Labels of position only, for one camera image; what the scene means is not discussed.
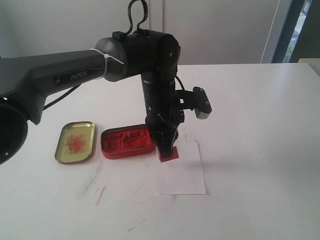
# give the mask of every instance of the table surface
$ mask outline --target table surface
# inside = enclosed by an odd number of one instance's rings
[[[198,142],[206,195],[154,195],[155,154],[63,165],[62,127],[141,124],[140,77],[88,82],[29,124],[0,166],[2,240],[320,239],[320,78],[307,64],[179,66],[203,87],[207,120],[186,111],[178,141]]]

